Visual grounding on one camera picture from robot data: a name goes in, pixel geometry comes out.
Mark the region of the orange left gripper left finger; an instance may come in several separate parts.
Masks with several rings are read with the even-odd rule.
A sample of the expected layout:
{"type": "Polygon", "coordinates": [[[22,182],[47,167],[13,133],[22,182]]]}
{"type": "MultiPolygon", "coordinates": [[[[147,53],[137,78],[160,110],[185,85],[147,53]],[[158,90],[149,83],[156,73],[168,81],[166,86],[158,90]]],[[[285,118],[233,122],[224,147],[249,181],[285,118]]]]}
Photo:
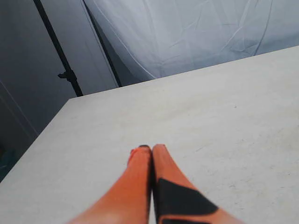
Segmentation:
{"type": "Polygon", "coordinates": [[[150,212],[152,152],[133,149],[127,167],[113,186],[70,224],[147,224],[150,212]]]}

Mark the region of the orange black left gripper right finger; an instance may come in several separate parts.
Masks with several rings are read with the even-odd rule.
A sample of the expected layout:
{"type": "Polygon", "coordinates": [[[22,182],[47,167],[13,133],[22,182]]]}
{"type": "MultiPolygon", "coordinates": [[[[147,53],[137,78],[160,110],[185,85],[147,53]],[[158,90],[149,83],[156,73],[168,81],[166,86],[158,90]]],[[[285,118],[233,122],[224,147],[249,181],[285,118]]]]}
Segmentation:
{"type": "Polygon", "coordinates": [[[208,200],[179,169],[163,144],[153,147],[157,224],[242,224],[208,200]]]}

